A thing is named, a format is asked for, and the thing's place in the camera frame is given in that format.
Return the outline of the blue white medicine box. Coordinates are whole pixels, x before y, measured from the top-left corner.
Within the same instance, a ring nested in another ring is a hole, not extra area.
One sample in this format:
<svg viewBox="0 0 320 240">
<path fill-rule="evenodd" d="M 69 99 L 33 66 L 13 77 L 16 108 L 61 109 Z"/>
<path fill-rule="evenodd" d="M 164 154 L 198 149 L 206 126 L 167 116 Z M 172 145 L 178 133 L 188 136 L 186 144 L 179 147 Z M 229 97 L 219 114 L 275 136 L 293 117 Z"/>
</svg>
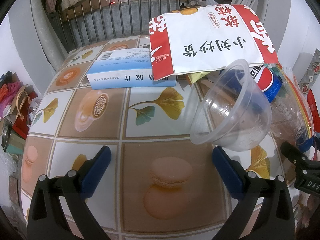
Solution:
<svg viewBox="0 0 320 240">
<path fill-rule="evenodd" d="M 133 87 L 174 87 L 177 79 L 155 80 L 149 48 L 105 51 L 89 68 L 87 79 L 92 89 Z"/>
</svg>

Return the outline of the metal balcony railing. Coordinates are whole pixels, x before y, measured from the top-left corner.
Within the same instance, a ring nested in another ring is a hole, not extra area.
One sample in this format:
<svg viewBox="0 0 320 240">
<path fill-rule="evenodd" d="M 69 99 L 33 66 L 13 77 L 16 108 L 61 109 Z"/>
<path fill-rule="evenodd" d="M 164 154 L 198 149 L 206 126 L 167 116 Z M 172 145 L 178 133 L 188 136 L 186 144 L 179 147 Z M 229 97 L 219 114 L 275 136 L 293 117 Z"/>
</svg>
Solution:
<svg viewBox="0 0 320 240">
<path fill-rule="evenodd" d="M 67 51 L 112 38 L 146 34 L 149 20 L 190 0 L 85 0 L 49 15 Z"/>
</svg>

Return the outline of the red white snack bag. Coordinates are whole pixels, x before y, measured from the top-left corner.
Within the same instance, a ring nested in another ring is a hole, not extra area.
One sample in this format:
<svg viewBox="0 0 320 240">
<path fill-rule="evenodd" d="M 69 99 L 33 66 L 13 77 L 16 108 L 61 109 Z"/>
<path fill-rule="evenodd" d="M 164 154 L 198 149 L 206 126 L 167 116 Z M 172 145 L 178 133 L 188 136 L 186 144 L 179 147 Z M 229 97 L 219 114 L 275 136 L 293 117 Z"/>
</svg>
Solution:
<svg viewBox="0 0 320 240">
<path fill-rule="evenodd" d="M 212 72 L 238 59 L 278 63 L 276 49 L 254 10 L 246 5 L 208 5 L 176 10 L 149 22 L 154 80 Z"/>
</svg>

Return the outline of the clear plastic bowl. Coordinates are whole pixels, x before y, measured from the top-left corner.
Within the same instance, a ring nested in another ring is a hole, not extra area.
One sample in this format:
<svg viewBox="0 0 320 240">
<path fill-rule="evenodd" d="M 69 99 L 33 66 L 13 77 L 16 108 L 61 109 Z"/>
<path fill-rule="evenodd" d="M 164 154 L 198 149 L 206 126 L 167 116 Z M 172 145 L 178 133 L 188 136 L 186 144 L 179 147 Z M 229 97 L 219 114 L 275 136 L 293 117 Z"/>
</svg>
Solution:
<svg viewBox="0 0 320 240">
<path fill-rule="evenodd" d="M 255 148 L 266 137 L 272 110 L 244 59 L 232 62 L 197 108 L 190 128 L 195 145 L 212 143 L 232 151 Z"/>
</svg>

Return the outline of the patterned tablecloth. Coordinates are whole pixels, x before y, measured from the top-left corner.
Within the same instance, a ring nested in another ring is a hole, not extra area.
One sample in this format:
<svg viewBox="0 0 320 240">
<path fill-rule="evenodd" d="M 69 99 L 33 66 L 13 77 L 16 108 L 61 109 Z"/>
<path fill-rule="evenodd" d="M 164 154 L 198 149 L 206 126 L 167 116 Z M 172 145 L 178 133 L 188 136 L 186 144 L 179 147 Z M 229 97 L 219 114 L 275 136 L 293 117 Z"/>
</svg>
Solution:
<svg viewBox="0 0 320 240">
<path fill-rule="evenodd" d="M 93 90 L 87 70 L 101 53 L 147 47 L 146 35 L 71 51 L 45 92 L 25 143 L 21 203 L 30 217 L 39 176 L 63 176 L 104 145 L 111 162 L 91 213 L 111 239 L 211 239 L 236 206 L 211 161 L 212 145 L 189 131 L 208 81 L 173 88 Z"/>
</svg>

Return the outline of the red gift bag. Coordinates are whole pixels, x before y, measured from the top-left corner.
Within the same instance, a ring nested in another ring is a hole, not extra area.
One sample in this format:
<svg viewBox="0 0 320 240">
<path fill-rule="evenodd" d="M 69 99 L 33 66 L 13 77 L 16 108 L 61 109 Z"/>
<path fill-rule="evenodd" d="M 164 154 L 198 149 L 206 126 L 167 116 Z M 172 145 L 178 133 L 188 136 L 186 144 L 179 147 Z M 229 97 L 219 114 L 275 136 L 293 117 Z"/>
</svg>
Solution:
<svg viewBox="0 0 320 240">
<path fill-rule="evenodd" d="M 34 92 L 33 88 L 28 89 L 28 85 L 23 85 L 15 95 L 12 104 L 11 112 L 14 116 L 13 120 L 13 130 L 24 140 L 27 138 L 29 132 L 29 127 L 27 125 L 28 121 L 28 109 L 37 94 Z"/>
</svg>

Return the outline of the clear red printed wrapper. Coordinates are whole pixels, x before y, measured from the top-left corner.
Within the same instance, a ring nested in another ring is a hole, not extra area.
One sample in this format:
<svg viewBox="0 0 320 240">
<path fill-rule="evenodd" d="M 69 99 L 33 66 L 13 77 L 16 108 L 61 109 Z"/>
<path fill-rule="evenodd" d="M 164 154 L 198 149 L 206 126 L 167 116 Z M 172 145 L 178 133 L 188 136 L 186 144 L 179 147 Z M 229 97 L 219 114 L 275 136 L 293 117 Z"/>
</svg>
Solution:
<svg viewBox="0 0 320 240">
<path fill-rule="evenodd" d="M 306 140 L 313 136 L 313 117 L 310 106 L 300 91 L 298 82 L 292 71 L 286 71 L 281 64 L 277 63 L 274 72 L 282 80 L 282 87 L 278 92 L 281 101 L 285 104 L 286 123 L 292 128 L 285 131 L 293 131 L 296 137 L 304 136 Z"/>
</svg>

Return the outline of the pepsi plastic bottle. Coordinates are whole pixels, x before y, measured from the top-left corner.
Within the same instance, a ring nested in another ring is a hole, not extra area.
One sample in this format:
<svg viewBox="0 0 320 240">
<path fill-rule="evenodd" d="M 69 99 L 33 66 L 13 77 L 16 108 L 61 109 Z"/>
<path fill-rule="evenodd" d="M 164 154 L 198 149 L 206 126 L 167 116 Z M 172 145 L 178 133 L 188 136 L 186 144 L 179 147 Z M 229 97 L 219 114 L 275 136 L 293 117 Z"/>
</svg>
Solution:
<svg viewBox="0 0 320 240">
<path fill-rule="evenodd" d="M 293 131 L 285 131 L 285 129 L 292 128 L 286 123 L 286 114 L 284 109 L 285 104 L 281 101 L 278 92 L 282 87 L 282 80 L 274 72 L 276 64 L 259 64 L 249 65 L 250 74 L 258 84 L 259 88 L 267 97 L 272 110 L 272 122 L 270 126 L 271 134 L 281 141 L 287 141 L 296 146 L 301 152 L 306 152 L 313 145 L 313 136 L 306 140 L 306 137 L 296 137 Z"/>
</svg>

